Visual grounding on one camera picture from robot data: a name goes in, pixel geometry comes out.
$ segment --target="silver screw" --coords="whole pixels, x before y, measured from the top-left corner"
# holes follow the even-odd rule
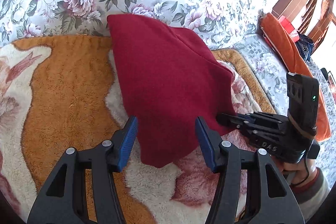
[[[231,143],[229,141],[222,141],[222,146],[224,146],[224,147],[230,147]]]
[[[110,146],[112,144],[112,142],[110,140],[105,140],[101,143],[103,146]]]
[[[75,152],[75,149],[73,148],[73,147],[69,147],[67,150],[66,150],[66,153],[68,154],[68,155],[71,155],[71,154],[73,154]]]
[[[258,153],[259,153],[260,155],[266,155],[266,154],[267,154],[267,151],[266,151],[265,149],[263,149],[263,148],[259,148],[259,149],[258,149]]]

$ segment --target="maroon garment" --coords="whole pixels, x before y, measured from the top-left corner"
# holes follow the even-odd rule
[[[215,117],[235,115],[232,73],[196,33],[139,15],[107,20],[124,107],[139,120],[144,164],[160,168],[191,153],[198,146],[197,116],[221,135],[231,131]]]

